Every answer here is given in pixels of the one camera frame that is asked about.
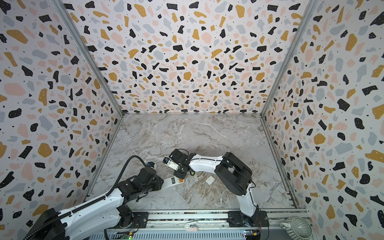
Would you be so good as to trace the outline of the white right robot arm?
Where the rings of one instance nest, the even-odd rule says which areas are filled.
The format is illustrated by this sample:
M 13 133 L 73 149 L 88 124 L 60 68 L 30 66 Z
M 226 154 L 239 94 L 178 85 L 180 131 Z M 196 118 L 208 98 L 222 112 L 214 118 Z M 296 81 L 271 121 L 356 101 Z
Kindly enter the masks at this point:
M 227 152 L 219 157 L 206 157 L 195 153 L 184 154 L 175 149 L 163 163 L 174 170 L 174 176 L 184 179 L 187 173 L 205 172 L 215 174 L 225 187 L 237 196 L 240 212 L 252 217 L 258 205 L 254 201 L 252 170 L 234 154 Z

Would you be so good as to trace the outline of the white battery cover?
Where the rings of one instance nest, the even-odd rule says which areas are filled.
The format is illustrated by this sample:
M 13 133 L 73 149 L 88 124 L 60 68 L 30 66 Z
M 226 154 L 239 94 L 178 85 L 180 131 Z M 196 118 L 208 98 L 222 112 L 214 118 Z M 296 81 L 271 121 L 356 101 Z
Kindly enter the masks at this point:
M 209 178 L 207 178 L 206 183 L 207 183 L 208 185 L 211 185 L 214 181 L 215 181 L 215 178 L 212 177 L 212 176 L 210 176 Z

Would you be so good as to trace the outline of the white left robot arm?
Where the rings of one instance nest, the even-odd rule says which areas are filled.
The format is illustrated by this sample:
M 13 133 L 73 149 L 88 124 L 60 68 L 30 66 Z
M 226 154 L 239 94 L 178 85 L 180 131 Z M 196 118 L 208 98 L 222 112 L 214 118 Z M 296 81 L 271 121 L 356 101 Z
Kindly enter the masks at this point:
M 113 190 L 69 209 L 56 211 L 48 209 L 40 215 L 26 240 L 83 240 L 108 228 L 133 218 L 127 206 L 138 201 L 149 192 L 159 191 L 164 180 L 154 168 L 144 167 L 137 176 L 117 183 Z

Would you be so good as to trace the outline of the white red remote control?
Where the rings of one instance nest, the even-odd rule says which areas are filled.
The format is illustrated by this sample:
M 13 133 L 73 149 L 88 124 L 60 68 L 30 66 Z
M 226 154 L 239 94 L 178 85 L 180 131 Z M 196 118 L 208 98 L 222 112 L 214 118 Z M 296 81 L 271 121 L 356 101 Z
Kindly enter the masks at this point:
M 177 177 L 170 177 L 170 178 L 164 179 L 164 182 L 162 184 L 162 190 L 180 185 L 183 182 L 184 180 L 179 179 Z

